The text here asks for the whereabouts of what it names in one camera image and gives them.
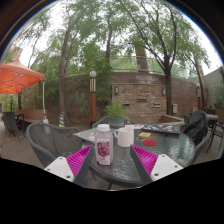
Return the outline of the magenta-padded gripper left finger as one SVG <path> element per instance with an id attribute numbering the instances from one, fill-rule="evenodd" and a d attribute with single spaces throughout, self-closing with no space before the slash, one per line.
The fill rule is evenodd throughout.
<path id="1" fill-rule="evenodd" d="M 45 168 L 45 171 L 82 186 L 93 156 L 94 147 L 90 145 L 68 157 L 58 157 Z"/>

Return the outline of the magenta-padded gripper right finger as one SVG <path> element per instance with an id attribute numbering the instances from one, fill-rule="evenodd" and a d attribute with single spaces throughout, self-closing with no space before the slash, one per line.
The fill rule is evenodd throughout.
<path id="1" fill-rule="evenodd" d="M 130 146 L 130 155 L 144 185 L 182 169 L 181 165 L 166 154 L 156 155 L 135 145 Z"/>

